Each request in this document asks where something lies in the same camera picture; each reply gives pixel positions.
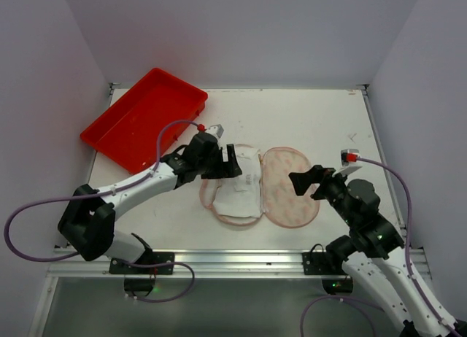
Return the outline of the floral mesh laundry bag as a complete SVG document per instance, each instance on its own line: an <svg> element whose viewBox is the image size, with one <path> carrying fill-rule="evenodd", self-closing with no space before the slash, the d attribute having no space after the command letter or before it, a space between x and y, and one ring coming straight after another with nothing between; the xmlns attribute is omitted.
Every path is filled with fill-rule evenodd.
<svg viewBox="0 0 467 337"><path fill-rule="evenodd" d="M260 150L261 179L260 196L262 215L259 218L235 218L219 215L213 208L221 179L204 180L199 190L201 205L216 218L227 224L247 227L257 223L262 217L282 228L302 228L318 215L320 203L310 198L310 194L297 196L288 174L303 172L311 168L308 158L290 147L273 147L266 152Z"/></svg>

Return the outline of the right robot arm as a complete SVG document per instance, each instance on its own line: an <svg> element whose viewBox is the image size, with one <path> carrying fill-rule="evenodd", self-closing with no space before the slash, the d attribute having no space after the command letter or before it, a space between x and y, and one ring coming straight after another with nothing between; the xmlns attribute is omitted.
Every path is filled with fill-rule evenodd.
<svg viewBox="0 0 467 337"><path fill-rule="evenodd" d="M379 212L380 198L364 179L347 180L353 168L340 171L315 165L291 172L296 195L316 185L312 199L326 200L349 227L324 255L360 284L390 318L400 336L465 336L466 323L455 319L437 300L415 264L408 245Z"/></svg>

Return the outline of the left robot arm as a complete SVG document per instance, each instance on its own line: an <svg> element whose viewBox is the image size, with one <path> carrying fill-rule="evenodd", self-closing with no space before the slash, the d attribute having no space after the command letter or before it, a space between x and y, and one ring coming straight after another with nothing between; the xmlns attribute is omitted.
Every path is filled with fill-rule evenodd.
<svg viewBox="0 0 467 337"><path fill-rule="evenodd" d="M153 250L135 233L121 233L116 221L138 205L162 193L202 179L230 179L242 175L235 146L221 147L216 133L198 132L188 145L157 158L154 166L122 182L93 189L77 188L58 231L86 261L102 255L130 266L154 264Z"/></svg>

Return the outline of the red plastic tray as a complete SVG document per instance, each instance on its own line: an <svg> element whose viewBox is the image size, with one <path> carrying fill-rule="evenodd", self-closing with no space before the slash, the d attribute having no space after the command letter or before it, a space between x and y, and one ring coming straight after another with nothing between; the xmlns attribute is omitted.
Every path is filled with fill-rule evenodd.
<svg viewBox="0 0 467 337"><path fill-rule="evenodd" d="M158 134L176 120L194 121L208 94L154 68L91 123L80 138L130 174L156 159Z"/></svg>

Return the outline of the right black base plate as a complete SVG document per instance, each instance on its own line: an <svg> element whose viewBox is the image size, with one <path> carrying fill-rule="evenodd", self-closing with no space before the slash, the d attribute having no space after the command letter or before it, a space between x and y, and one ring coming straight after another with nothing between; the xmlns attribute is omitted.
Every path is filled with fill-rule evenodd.
<svg viewBox="0 0 467 337"><path fill-rule="evenodd" d="M333 264L326 252L303 252L301 255L306 276L344 275L342 269Z"/></svg>

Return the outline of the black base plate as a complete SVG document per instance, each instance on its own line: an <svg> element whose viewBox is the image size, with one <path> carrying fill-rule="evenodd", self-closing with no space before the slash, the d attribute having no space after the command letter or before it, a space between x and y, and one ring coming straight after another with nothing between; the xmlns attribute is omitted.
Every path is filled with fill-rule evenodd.
<svg viewBox="0 0 467 337"><path fill-rule="evenodd" d="M326 252L303 252L301 255L306 276L344 275L342 269L333 264Z"/></svg>
<svg viewBox="0 0 467 337"><path fill-rule="evenodd" d="M175 255L173 252L145 252L135 263L112 258L110 274L121 275L172 275Z"/></svg>

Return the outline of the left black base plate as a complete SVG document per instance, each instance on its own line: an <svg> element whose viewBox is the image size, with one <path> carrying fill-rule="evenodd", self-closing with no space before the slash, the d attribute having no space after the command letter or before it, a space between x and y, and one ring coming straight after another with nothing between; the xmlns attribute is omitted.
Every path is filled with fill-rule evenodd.
<svg viewBox="0 0 467 337"><path fill-rule="evenodd" d="M121 275L172 275L175 255L173 252L145 252L135 263L112 258L110 274Z"/></svg>

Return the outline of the aluminium front rail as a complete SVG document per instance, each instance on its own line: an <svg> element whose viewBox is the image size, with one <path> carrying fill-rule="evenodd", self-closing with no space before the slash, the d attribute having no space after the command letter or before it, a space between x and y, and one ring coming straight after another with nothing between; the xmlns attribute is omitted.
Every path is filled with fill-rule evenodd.
<svg viewBox="0 0 467 337"><path fill-rule="evenodd" d="M197 279L311 279L304 274L300 250L189 250L173 249L174 259L189 265ZM107 278L112 261L80 257L53 262L46 276L52 278Z"/></svg>

